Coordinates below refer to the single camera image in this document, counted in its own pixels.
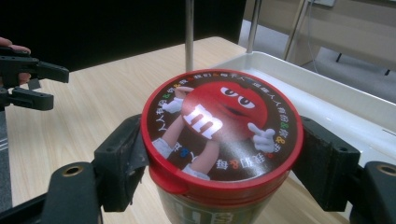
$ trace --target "m&m's container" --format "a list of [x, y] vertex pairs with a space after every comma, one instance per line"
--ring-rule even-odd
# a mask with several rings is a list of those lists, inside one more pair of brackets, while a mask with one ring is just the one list
[[269, 83], [193, 71], [162, 84], [142, 114], [149, 173], [172, 223], [252, 223], [287, 178], [303, 125]]

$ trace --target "cartoon character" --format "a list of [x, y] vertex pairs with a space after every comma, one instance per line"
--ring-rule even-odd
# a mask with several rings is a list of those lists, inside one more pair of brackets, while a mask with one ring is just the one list
[[261, 128], [267, 120], [267, 108], [260, 95], [231, 81], [209, 82], [195, 89], [178, 87], [175, 98], [163, 104], [169, 113], [180, 115], [153, 145], [168, 158], [181, 132], [187, 126], [207, 139], [202, 153], [183, 172], [210, 179], [207, 175], [219, 157], [219, 143], [251, 138], [256, 149], [273, 152], [275, 131]]

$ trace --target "white gloves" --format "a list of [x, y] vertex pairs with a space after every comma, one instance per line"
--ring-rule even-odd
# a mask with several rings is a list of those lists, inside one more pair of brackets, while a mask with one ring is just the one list
[[163, 104], [163, 109], [173, 114], [181, 110], [182, 104], [183, 104], [183, 99], [175, 97], [174, 100], [171, 101], [171, 103]]
[[275, 142], [273, 136], [275, 131], [272, 129], [267, 129], [263, 131], [259, 129], [254, 123], [248, 123], [247, 127], [254, 132], [253, 143], [254, 147], [257, 150], [261, 150], [263, 152], [274, 152], [275, 150]]

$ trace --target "black wall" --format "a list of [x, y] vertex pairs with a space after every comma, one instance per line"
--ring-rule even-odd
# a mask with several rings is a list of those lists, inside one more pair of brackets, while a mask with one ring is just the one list
[[[185, 0], [0, 1], [0, 36], [70, 71], [185, 41]], [[246, 0], [195, 0], [194, 39], [237, 43]]]

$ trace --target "white tray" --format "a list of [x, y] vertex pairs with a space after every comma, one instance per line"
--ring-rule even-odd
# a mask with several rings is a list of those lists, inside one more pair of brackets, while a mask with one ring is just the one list
[[396, 105], [265, 53], [253, 52], [217, 68], [249, 73], [272, 84], [313, 119], [361, 152], [367, 161], [396, 164]]

